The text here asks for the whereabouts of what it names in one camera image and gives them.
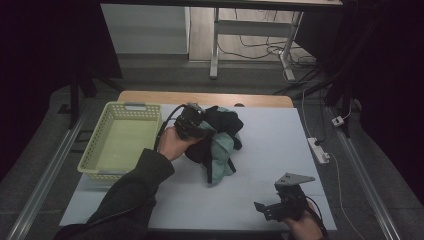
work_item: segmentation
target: teal cloth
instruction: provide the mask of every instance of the teal cloth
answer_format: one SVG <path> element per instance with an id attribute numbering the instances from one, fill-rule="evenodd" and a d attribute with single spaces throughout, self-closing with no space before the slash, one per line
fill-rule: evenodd
<path id="1" fill-rule="evenodd" d="M 220 112 L 234 112 L 226 108 L 219 107 L 217 111 Z M 216 130 L 207 122 L 203 121 L 199 125 L 200 128 L 205 130 Z M 235 137 L 240 140 L 240 136 L 236 133 Z M 212 184 L 218 183 L 224 176 L 231 176 L 234 172 L 228 165 L 228 159 L 234 152 L 234 140 L 226 132 L 215 134 L 211 143 L 212 154 Z"/>

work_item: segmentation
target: metal rail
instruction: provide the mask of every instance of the metal rail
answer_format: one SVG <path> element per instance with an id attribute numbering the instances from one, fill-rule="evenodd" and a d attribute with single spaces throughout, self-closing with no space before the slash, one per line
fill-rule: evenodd
<path id="1" fill-rule="evenodd" d="M 327 107 L 328 116 L 333 119 L 337 117 L 331 108 Z M 343 148 L 347 154 L 347 157 L 352 164 L 353 170 L 361 183 L 362 189 L 364 190 L 365 196 L 368 199 L 368 202 L 371 208 L 374 210 L 374 213 L 377 217 L 377 220 L 380 224 L 380 227 L 386 236 L 386 239 L 389 240 L 400 240 L 401 237 L 399 232 L 393 222 L 392 217 L 390 216 L 384 202 L 381 200 L 380 195 L 375 189 L 372 180 L 370 179 L 365 166 L 362 163 L 361 158 L 359 157 L 358 152 L 356 151 L 355 146 L 349 138 L 346 138 L 343 131 L 339 128 L 336 129 L 337 135 Z"/>
<path id="2" fill-rule="evenodd" d="M 32 223 L 44 203 L 44 200 L 46 199 L 47 194 L 50 191 L 51 186 L 53 185 L 54 180 L 56 179 L 57 174 L 59 173 L 60 168 L 62 167 L 63 162 L 65 161 L 66 156 L 68 155 L 69 150 L 71 149 L 75 138 L 78 135 L 79 130 L 81 129 L 82 124 L 87 119 L 87 115 L 92 112 L 91 108 L 92 105 L 90 104 L 82 104 L 81 117 L 76 122 L 74 128 L 69 129 L 65 134 L 64 139 L 47 165 L 46 170 L 35 186 L 34 191 L 26 202 L 6 239 L 25 239 Z"/>

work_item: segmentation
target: cloth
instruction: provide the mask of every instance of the cloth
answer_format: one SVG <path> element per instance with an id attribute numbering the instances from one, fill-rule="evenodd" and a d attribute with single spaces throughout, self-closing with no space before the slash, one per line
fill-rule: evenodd
<path id="1" fill-rule="evenodd" d="M 156 205 L 157 188 L 174 172 L 165 156 L 144 149 L 134 170 L 109 189 L 87 223 L 65 226 L 54 239 L 142 239 Z"/>
<path id="2" fill-rule="evenodd" d="M 224 176 L 236 172 L 230 156 L 242 147 L 238 132 L 243 125 L 234 111 L 218 106 L 206 109 L 205 119 L 199 127 L 214 130 L 216 134 L 188 147 L 185 155 L 206 167 L 208 183 L 219 183 Z"/>

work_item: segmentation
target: crumpled fabric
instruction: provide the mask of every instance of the crumpled fabric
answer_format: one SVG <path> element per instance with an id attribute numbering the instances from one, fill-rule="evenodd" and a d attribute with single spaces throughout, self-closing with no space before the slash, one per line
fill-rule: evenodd
<path id="1" fill-rule="evenodd" d="M 215 130 L 216 134 L 188 147 L 185 155 L 206 167 L 208 183 L 219 183 L 224 176 L 236 172 L 230 156 L 234 150 L 242 148 L 238 132 L 243 125 L 234 111 L 218 106 L 206 109 L 205 120 L 199 127 Z"/>

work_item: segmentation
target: metal bracket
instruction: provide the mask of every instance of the metal bracket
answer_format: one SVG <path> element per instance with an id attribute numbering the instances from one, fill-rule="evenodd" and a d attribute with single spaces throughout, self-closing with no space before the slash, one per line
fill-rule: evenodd
<path id="1" fill-rule="evenodd" d="M 275 186 L 294 186 L 305 182 L 315 181 L 314 177 L 302 176 L 293 173 L 286 173 L 278 181 L 275 182 Z"/>

